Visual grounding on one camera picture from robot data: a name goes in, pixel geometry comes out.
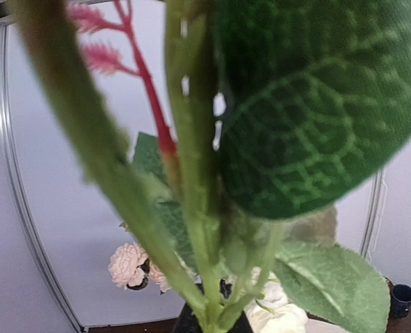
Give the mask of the pink wrapping paper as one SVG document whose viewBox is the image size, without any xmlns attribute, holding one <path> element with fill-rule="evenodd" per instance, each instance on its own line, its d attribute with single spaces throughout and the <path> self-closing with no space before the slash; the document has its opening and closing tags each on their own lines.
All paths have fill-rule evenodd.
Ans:
<svg viewBox="0 0 411 333">
<path fill-rule="evenodd" d="M 315 319 L 309 319 L 305 325 L 305 329 L 306 333 L 349 333 L 337 325 Z"/>
</svg>

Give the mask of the white rose flower stem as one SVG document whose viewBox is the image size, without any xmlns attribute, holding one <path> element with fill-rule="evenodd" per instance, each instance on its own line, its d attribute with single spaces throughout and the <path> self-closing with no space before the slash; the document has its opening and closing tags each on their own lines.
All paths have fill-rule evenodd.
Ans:
<svg viewBox="0 0 411 333">
<path fill-rule="evenodd" d="M 289 301 L 273 272 L 264 284 L 261 295 L 262 299 L 254 299 L 244 309 L 253 332 L 306 332 L 306 312 Z"/>
</svg>

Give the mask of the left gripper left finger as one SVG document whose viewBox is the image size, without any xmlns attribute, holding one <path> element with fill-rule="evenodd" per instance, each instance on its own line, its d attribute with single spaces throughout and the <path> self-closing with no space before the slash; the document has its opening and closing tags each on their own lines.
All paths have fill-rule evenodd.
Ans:
<svg viewBox="0 0 411 333">
<path fill-rule="evenodd" d="M 202 328 L 187 303 L 184 304 L 172 333 L 202 333 Z"/>
</svg>

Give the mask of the peach rose flower stem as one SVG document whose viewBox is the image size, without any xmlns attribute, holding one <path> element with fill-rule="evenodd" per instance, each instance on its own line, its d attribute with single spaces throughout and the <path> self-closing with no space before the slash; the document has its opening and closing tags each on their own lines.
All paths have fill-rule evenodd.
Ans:
<svg viewBox="0 0 411 333">
<path fill-rule="evenodd" d="M 161 295 L 171 290 L 166 276 L 138 241 L 119 246 L 110 257 L 108 271 L 118 288 L 140 291 L 154 282 Z"/>
</svg>

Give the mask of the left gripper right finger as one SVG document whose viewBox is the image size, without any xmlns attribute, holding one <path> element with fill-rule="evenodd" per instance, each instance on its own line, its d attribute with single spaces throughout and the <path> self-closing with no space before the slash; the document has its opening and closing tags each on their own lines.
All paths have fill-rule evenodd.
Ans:
<svg viewBox="0 0 411 333">
<path fill-rule="evenodd" d="M 245 312 L 241 314 L 228 333 L 252 333 L 252 328 Z"/>
</svg>

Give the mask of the lilac carnation flower stem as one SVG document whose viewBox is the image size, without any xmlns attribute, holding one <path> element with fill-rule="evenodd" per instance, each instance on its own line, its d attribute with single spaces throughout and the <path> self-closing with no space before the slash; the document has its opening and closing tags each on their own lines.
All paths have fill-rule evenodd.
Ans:
<svg viewBox="0 0 411 333">
<path fill-rule="evenodd" d="M 334 204 L 411 138 L 411 1 L 167 1 L 175 129 L 132 146 L 91 71 L 121 31 L 85 4 L 9 1 L 33 68 L 96 184 L 202 332 L 228 332 L 273 272 L 292 304 L 348 332 L 384 332 L 385 279 L 335 241 Z"/>
</svg>

